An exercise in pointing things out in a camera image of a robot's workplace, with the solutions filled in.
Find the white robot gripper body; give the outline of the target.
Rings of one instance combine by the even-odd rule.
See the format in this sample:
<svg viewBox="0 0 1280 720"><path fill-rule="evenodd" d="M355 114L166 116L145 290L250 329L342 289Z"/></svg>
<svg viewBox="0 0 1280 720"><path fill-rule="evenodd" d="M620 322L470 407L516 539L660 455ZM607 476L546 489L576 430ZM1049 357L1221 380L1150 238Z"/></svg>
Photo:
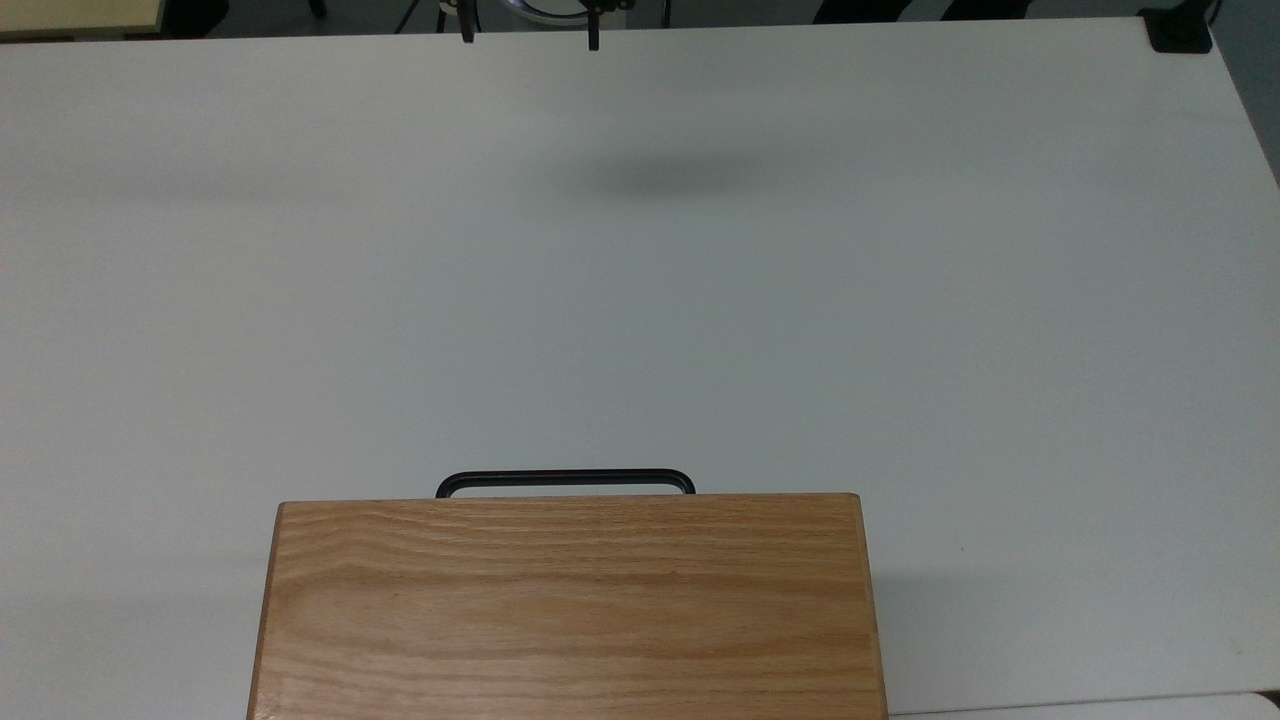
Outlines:
<svg viewBox="0 0 1280 720"><path fill-rule="evenodd" d="M480 12L497 8L515 18L535 26L586 26L595 17L604 20L620 15L625 22L634 9L632 1L471 1L474 19L481 20Z"/></svg>

